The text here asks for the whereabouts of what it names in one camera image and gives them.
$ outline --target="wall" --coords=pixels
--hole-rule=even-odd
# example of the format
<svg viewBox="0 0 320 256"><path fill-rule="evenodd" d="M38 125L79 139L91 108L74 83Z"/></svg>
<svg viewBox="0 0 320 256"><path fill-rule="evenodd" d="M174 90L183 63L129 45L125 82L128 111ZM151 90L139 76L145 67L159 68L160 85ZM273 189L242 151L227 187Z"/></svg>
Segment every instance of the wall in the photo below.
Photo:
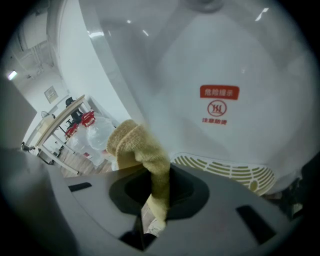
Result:
<svg viewBox="0 0 320 256"><path fill-rule="evenodd" d="M117 123L130 119L93 48L78 0L67 0L62 11L57 59L66 86L76 97L85 94L102 114Z"/></svg>
<svg viewBox="0 0 320 256"><path fill-rule="evenodd" d="M37 140L36 137L31 140L29 140L29 138L36 126L42 120L41 111L46 111L57 116L66 108L65 99L67 98L68 93L64 88L63 80L56 72L56 69L52 69L49 72L38 76L35 80L30 81L29 84L19 89L24 98L37 111L36 116L31 122L23 138L23 141L29 145L33 145ZM56 98L52 103L49 103L45 96L45 91L51 86L54 87L58 98ZM64 124L62 124L61 127L64 130L66 128ZM54 134L56 134L62 141L65 141L64 133L60 129L56 130ZM56 149L60 147L52 136L49 137L44 145L52 152L56 151Z"/></svg>
<svg viewBox="0 0 320 256"><path fill-rule="evenodd" d="M0 91L0 147L19 149L37 112L6 77L0 77Z"/></svg>

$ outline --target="warning symbol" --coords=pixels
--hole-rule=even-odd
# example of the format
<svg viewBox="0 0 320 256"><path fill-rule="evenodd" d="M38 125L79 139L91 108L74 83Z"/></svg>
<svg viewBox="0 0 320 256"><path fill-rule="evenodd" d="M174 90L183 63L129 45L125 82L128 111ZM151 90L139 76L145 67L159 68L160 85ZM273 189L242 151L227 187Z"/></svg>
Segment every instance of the warning symbol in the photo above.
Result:
<svg viewBox="0 0 320 256"><path fill-rule="evenodd" d="M208 105L208 113L213 117L221 117L227 112L227 105L222 100L214 100Z"/></svg>

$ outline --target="white machine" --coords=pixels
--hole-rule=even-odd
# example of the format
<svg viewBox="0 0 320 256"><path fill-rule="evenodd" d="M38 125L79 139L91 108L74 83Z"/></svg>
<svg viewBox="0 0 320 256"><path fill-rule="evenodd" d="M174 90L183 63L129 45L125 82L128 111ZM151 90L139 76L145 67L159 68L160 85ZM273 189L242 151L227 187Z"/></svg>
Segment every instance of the white machine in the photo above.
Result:
<svg viewBox="0 0 320 256"><path fill-rule="evenodd" d="M262 195L319 152L318 67L276 1L79 2L88 32L103 35L91 41L114 90L173 163Z"/></svg>

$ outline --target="floor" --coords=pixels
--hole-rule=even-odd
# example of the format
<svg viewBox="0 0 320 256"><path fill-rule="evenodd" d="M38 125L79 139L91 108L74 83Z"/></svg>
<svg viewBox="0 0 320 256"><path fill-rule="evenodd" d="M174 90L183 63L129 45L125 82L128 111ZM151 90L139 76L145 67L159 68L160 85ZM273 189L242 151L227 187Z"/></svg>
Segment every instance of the floor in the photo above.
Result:
<svg viewBox="0 0 320 256"><path fill-rule="evenodd" d="M75 170L78 170L81 172L81 175L96 175L96 174L103 174L106 172L112 172L111 169L111 162L105 160L99 167L95 167L92 162L82 156L81 154L74 153L72 154L70 151L68 151L66 148L63 148L60 151L59 159L66 163L68 166L71 166ZM65 178L68 177L76 177L77 175L68 171L67 169L61 167L59 164L54 163L55 166L57 166L61 172L62 175ZM154 220L154 215L152 214L151 210L149 209L148 204L145 204L141 210L141 216L142 216L142 225L143 225L143 231L146 232L148 230L149 224Z"/></svg>

